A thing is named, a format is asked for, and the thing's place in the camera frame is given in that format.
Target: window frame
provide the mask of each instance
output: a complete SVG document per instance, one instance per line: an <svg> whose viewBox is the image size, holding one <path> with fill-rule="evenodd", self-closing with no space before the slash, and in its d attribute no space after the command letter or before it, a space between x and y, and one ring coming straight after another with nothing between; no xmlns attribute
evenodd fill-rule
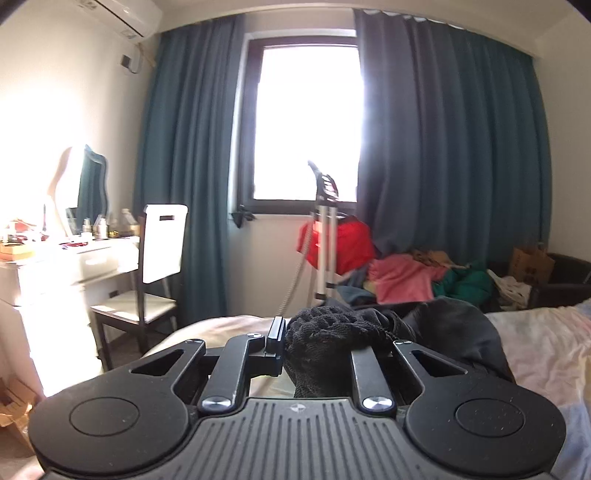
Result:
<svg viewBox="0 0 591 480"><path fill-rule="evenodd" d="M236 205L252 213L272 215L308 215L314 200L257 200L254 198L254 160L256 132L256 101L261 79L262 59L266 48L284 46L357 46L356 37L339 35L301 35L251 39L248 43L239 130L236 182ZM339 202L345 213L355 212L356 202Z"/></svg>

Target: teal curtain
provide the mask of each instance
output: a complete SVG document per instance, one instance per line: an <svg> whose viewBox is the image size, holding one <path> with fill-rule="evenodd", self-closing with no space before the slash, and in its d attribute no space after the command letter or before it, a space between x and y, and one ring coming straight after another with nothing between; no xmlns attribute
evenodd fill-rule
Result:
<svg viewBox="0 0 591 480"><path fill-rule="evenodd" d="M149 203L189 208L173 282L185 325L228 311L228 171L243 39L241 15L163 33L145 107L134 212Z"/></svg>
<svg viewBox="0 0 591 480"><path fill-rule="evenodd" d="M508 260L546 242L551 169L532 58L446 24L355 11L365 83L358 216L382 255Z"/></svg>
<svg viewBox="0 0 591 480"><path fill-rule="evenodd" d="M85 218L89 218L92 225L99 215L107 217L109 202L105 189L106 175L107 159L85 145L76 208L76 228L79 232L82 231Z"/></svg>

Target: red cloth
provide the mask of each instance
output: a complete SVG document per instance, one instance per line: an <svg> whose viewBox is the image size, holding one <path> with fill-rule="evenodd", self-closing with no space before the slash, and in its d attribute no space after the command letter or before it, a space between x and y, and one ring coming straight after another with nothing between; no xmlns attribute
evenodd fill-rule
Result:
<svg viewBox="0 0 591 480"><path fill-rule="evenodd" d="M394 254L371 262L368 280L374 282L378 303L404 303L433 299L432 281L440 281L447 267L429 267L412 255Z"/></svg>
<svg viewBox="0 0 591 480"><path fill-rule="evenodd" d="M310 222L307 222L300 228L300 238L297 244L298 252L301 252L303 249L306 230L309 224ZM308 262L314 268L318 268L319 230L320 222L315 222L307 257ZM374 245L371 241L369 227L367 225L356 218L351 218L346 222L338 224L336 241L336 272L338 275L343 275L355 268L362 267L374 258Z"/></svg>

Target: green garment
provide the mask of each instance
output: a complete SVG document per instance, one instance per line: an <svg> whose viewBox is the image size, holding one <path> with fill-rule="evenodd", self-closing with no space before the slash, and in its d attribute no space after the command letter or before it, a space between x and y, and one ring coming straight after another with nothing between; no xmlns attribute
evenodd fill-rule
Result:
<svg viewBox="0 0 591 480"><path fill-rule="evenodd" d="M483 262L470 268L451 268L439 282L432 282L434 297L464 300L478 307L492 295L494 283Z"/></svg>

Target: chair leg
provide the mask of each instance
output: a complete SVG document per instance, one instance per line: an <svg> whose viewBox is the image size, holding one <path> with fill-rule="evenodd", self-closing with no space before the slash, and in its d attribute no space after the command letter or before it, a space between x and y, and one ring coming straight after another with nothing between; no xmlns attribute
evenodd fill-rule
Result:
<svg viewBox="0 0 591 480"><path fill-rule="evenodd" d="M139 332L138 332L138 347L139 347L139 352L143 355L146 354L146 352L149 350L148 348L148 337L146 335L146 330L145 328L140 328Z"/></svg>
<svg viewBox="0 0 591 480"><path fill-rule="evenodd" d="M107 342L107 338L105 336L105 325L100 320L97 320L96 328L99 331L100 338L100 360L103 362L103 370L108 372L109 370L113 370L113 361L111 360L109 342Z"/></svg>

